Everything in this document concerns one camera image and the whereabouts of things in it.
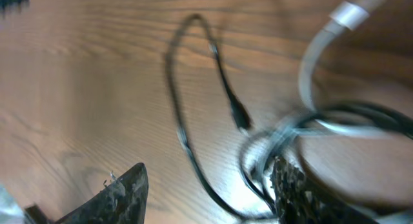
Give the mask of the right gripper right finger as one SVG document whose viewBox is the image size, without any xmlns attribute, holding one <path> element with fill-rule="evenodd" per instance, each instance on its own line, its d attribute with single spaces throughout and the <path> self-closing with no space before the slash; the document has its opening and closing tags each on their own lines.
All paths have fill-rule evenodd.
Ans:
<svg viewBox="0 0 413 224">
<path fill-rule="evenodd" d="M 285 158 L 275 159 L 271 179 L 281 224 L 377 223 L 317 186 Z"/>
</svg>

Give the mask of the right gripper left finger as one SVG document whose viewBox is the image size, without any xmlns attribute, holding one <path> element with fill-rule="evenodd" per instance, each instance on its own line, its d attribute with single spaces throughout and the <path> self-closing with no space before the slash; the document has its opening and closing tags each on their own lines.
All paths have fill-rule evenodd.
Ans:
<svg viewBox="0 0 413 224">
<path fill-rule="evenodd" d="M 137 163 L 92 199 L 59 219 L 63 224 L 143 224 L 148 197 L 148 174 Z"/>
</svg>

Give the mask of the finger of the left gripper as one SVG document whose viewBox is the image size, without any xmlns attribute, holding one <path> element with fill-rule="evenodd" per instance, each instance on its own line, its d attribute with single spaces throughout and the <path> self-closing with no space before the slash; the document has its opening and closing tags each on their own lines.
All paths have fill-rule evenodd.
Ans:
<svg viewBox="0 0 413 224">
<path fill-rule="evenodd" d="M 1 14 L 21 12 L 29 4 L 30 0 L 1 0 Z"/>
</svg>

